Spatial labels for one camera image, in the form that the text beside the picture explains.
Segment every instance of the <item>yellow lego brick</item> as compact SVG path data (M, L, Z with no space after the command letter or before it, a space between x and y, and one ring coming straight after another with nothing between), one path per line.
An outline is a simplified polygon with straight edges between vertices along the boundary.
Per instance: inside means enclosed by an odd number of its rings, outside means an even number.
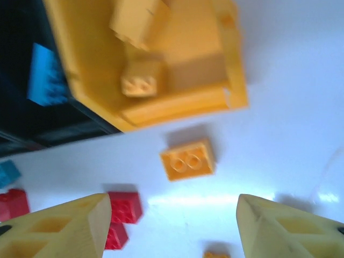
M236 209L246 258L342 258L344 224L252 195Z
M162 0L119 0L110 27L120 40L149 49L168 17L169 8Z
M231 258L231 257L226 254L213 254L210 252L206 252L204 253L203 258Z
M169 149L160 154L170 181L214 172L214 157L208 139Z
M111 219L97 194L1 223L0 258L101 258Z
M124 71L121 86L128 97L156 96L167 89L167 67L158 60L133 61Z

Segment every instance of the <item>red lego brick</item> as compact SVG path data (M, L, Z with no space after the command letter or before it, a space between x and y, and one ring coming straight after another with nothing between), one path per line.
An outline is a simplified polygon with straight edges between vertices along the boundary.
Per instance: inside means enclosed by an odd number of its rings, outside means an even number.
M128 235L122 223L111 223L105 250L121 250L128 241Z
M8 193L0 194L0 221L13 219L29 212L25 191L10 189Z
M109 192L113 223L136 224L142 215L140 196L137 192Z

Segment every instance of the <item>toy block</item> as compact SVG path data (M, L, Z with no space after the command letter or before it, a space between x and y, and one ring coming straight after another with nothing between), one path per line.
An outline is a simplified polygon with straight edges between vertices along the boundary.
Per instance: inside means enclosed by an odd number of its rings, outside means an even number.
M8 193L0 194L0 221L13 219L29 212L25 191L10 189Z
M174 147L161 153L160 157L170 181L214 172L214 157L208 139Z
M128 241L128 235L122 223L111 223L105 250L122 250L125 243Z
M0 258L101 258L111 219L96 194L1 223Z
M128 97L149 97L167 89L167 67L158 60L131 62L122 78L122 92Z
M246 258L344 257L344 224L252 195L236 220Z
M0 188L7 187L9 184L20 178L21 174L11 160L0 163Z
M119 0L110 28L120 40L148 50L168 18L169 7L162 0Z
M109 192L112 223L135 224L142 216L140 196L137 192Z
M226 254L213 254L210 252L206 252L204 253L203 258L231 258L231 257Z

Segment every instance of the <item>white surface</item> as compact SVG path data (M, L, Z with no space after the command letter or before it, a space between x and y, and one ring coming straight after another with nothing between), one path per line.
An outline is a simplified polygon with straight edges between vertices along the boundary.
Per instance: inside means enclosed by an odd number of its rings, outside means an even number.
M209 245L243 257L240 193L344 221L344 2L240 5L250 109L14 156L32 210L135 185L145 214L126 227L123 251L104 253L127 258L199 258ZM216 174L170 183L159 152L170 133L199 124L217 154Z

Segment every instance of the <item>plastic toy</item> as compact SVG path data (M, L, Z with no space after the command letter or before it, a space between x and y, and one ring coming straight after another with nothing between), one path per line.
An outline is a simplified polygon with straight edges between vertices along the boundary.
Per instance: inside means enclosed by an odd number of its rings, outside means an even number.
M162 61L134 61L122 80L122 92L128 97L156 96L167 89L167 69Z
M148 50L168 17L169 8L162 0L119 0L110 27L120 40Z
M122 223L111 223L105 250L121 250L128 241L128 235Z
M206 252L204 253L203 258L231 258L231 257L226 254L213 254L210 252Z
M147 12L146 0L121 1L135 3L129 14ZM171 1L170 18L149 43L149 52L114 36L109 22L117 2L104 0L95 8L83 0L44 0L68 84L79 102L124 132L248 106L239 17L230 0ZM136 24L141 18L130 14L125 19ZM156 56L167 65L167 93L125 96L121 77L126 65Z
M169 149L160 154L170 181L214 172L214 157L207 139Z
M20 178L21 174L11 160L0 163L0 188L7 187L9 184Z
M10 189L8 193L0 194L0 221L4 222L29 212L25 191Z
M344 224L252 195L236 220L246 258L344 257Z
M140 196L137 192L109 192L112 223L135 224L142 216Z
M1 258L101 258L111 219L97 194L1 223Z

